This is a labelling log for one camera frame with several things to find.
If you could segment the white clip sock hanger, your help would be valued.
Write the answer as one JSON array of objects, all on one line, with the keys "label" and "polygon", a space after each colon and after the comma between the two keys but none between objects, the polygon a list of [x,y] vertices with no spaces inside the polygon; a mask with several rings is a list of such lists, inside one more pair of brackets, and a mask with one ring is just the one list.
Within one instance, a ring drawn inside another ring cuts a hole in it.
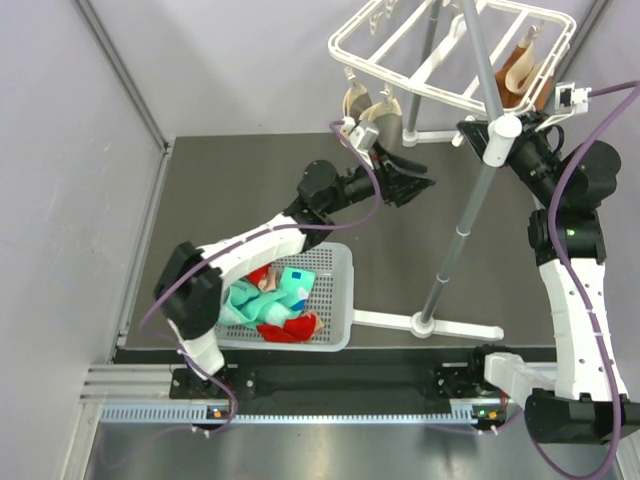
[{"label": "white clip sock hanger", "polygon": [[[520,116],[540,111],[552,91],[555,70],[577,29],[572,16],[514,1],[454,1],[447,32],[436,30],[443,1],[421,1],[377,47],[360,47],[359,31],[376,33],[390,21],[393,1],[369,1],[328,39],[331,57],[345,67],[349,87],[364,86],[372,105],[396,99],[402,109],[402,147],[450,142],[458,146],[455,127],[421,131],[416,122],[422,101],[461,111],[467,120],[485,120],[497,111]],[[535,81],[515,108],[504,108],[495,74],[518,42],[534,41]]]}]

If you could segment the mint green patterned sock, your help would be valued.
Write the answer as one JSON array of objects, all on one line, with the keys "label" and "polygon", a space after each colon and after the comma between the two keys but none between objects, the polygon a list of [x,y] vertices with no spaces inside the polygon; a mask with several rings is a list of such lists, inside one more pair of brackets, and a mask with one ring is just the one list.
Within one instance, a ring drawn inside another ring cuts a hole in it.
[{"label": "mint green patterned sock", "polygon": [[283,326],[286,320],[299,317],[305,311],[316,274],[293,267],[275,269],[279,271],[278,287],[270,292],[260,291],[246,276],[234,282],[228,289],[219,322],[256,329],[260,324]]}]

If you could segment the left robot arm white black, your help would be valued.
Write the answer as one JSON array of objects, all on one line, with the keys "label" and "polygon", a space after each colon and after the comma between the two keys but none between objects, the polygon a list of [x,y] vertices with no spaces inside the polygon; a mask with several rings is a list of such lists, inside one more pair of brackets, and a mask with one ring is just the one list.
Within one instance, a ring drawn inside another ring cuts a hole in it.
[{"label": "left robot arm white black", "polygon": [[194,371],[192,384],[205,396],[226,387],[224,356],[215,328],[231,286],[261,267],[302,254],[338,230],[331,214],[369,198],[401,207],[434,185],[425,166],[374,145],[356,156],[358,165],[339,174],[328,160],[311,162],[292,203],[265,224],[236,237],[174,248],[153,290],[153,311],[161,311],[176,334],[178,350]]}]

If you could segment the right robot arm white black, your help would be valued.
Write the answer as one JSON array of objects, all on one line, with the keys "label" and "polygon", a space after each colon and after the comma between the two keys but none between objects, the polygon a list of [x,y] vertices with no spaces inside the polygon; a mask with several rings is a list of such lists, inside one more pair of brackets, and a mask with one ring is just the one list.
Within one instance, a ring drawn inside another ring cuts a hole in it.
[{"label": "right robot arm white black", "polygon": [[527,228],[548,295],[556,345],[556,374],[547,380],[513,353],[501,350],[467,370],[469,388],[487,396],[505,390],[523,408],[528,433],[541,444],[596,444],[639,429],[639,405],[630,399],[616,365],[604,297],[606,248],[598,208],[617,188],[619,153],[596,140],[568,180],[572,160],[550,144],[545,115],[520,116],[522,133],[505,164],[541,208]]}]

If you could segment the grey beige sock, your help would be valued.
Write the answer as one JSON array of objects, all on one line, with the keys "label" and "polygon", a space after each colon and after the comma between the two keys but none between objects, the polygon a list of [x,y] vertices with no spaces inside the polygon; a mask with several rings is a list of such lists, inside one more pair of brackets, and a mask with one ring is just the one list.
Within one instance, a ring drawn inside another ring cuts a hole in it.
[{"label": "grey beige sock", "polygon": [[396,153],[402,147],[402,109],[396,99],[390,103],[378,102],[365,109],[360,117],[373,123],[379,131],[377,141],[386,151]]}]

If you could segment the orange brown sock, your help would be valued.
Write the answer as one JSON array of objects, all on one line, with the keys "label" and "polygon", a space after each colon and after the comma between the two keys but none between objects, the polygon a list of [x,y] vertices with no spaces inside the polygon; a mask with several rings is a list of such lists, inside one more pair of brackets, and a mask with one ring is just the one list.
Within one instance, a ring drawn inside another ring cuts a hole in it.
[{"label": "orange brown sock", "polygon": [[498,92],[504,108],[515,108],[521,102],[523,95],[529,86],[537,78],[542,64],[534,63],[534,41],[526,42],[524,39],[518,42],[502,68],[495,74]]}]

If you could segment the beige cuffed sock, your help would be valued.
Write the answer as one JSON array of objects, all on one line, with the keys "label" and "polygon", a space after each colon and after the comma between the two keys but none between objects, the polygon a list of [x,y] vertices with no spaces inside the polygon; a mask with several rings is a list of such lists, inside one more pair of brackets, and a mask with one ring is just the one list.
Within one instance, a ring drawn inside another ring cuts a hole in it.
[{"label": "beige cuffed sock", "polygon": [[342,115],[359,120],[363,112],[371,105],[369,92],[364,86],[351,86],[343,97]]}]

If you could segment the white plastic laundry basket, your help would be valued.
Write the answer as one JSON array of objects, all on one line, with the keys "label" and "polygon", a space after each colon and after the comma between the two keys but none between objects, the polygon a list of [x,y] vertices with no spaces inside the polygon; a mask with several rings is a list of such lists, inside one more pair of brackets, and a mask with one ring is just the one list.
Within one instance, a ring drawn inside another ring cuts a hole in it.
[{"label": "white plastic laundry basket", "polygon": [[336,352],[349,343],[354,318],[354,268],[351,250],[338,243],[322,243],[304,253],[278,259],[271,263],[278,269],[293,267],[316,274],[315,284],[306,302],[305,311],[315,312],[324,329],[305,343],[274,343],[265,341],[257,329],[243,326],[215,326],[218,345],[225,348]]}]

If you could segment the red sock back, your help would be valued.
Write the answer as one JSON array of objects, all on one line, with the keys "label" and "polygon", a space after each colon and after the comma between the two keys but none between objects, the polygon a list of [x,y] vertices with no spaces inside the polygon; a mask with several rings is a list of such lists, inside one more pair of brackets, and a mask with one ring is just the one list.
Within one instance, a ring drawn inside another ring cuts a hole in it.
[{"label": "red sock back", "polygon": [[246,279],[260,291],[270,292],[278,287],[279,271],[271,264],[267,264],[249,273]]}]

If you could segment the red sock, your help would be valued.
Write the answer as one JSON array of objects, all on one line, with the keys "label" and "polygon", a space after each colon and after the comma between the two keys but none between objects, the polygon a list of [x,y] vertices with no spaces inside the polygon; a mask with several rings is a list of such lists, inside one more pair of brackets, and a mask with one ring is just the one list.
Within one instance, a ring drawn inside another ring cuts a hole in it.
[{"label": "red sock", "polygon": [[315,312],[307,312],[288,319],[283,326],[260,324],[256,327],[265,341],[274,343],[305,343],[324,329],[324,323]]},{"label": "red sock", "polygon": [[270,292],[278,287],[279,271],[271,264],[267,264],[249,273],[246,279],[260,291]]}]

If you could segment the red sock front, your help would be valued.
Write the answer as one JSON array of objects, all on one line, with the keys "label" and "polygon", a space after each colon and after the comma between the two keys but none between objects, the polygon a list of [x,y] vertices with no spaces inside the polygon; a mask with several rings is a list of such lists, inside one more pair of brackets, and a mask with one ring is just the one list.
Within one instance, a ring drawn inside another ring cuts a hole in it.
[{"label": "red sock front", "polygon": [[315,312],[307,312],[288,319],[283,326],[260,324],[256,327],[265,341],[274,343],[305,343],[324,329],[324,323]]}]

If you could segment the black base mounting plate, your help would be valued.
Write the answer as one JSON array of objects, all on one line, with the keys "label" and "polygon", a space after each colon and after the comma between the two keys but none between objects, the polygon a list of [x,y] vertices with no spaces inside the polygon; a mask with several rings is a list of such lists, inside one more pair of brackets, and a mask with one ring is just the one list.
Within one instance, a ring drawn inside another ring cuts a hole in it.
[{"label": "black base mounting plate", "polygon": [[249,402],[294,392],[390,392],[401,390],[427,399],[493,396],[496,389],[475,383],[461,366],[443,365],[241,365],[225,366],[218,373],[200,377],[183,368],[173,374],[178,384],[171,388],[175,399],[213,398],[228,387],[238,399]]}]

